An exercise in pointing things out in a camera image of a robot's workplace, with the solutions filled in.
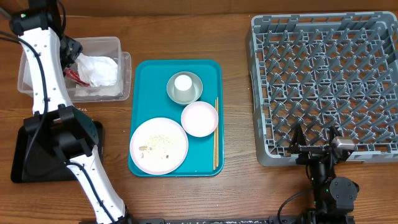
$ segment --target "chopsticks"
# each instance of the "chopsticks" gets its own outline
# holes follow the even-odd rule
[[[218,97],[216,98],[215,108],[218,116]],[[216,170],[219,163],[219,150],[218,150],[218,125],[214,131],[214,155],[213,155],[213,170]]]

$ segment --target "dish rack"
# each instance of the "dish rack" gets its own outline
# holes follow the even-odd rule
[[[255,16],[247,37],[257,159],[293,166],[300,123],[309,146],[334,125],[348,161],[398,161],[398,23],[391,12]]]

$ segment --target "red object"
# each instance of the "red object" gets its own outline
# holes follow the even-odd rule
[[[70,68],[66,68],[63,71],[65,72],[65,74],[66,74],[66,76],[68,78],[70,78],[71,80],[75,81],[77,84],[79,84],[81,86],[84,86],[84,87],[90,87],[90,84],[85,83],[85,82],[80,80],[79,73],[73,71]]]

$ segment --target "white cup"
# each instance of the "white cup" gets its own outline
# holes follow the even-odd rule
[[[195,88],[188,75],[179,75],[174,80],[174,97],[178,101],[192,101],[195,98]]]

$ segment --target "plastic container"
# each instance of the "plastic container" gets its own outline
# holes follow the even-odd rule
[[[83,46],[83,54],[87,56],[110,57],[118,64],[118,79],[112,86],[76,87],[76,83],[65,78],[69,97],[72,102],[122,101],[129,98],[131,88],[131,57],[127,52],[121,52],[120,40],[117,37],[87,37],[76,38]],[[77,72],[77,65],[71,68]],[[21,93],[33,96],[32,81],[25,53],[22,52],[17,89]],[[120,91],[109,95],[109,91]]]
[[[300,123],[309,147],[334,125],[348,161],[398,162],[398,23],[391,12],[255,16],[247,38],[257,160],[293,166]]]

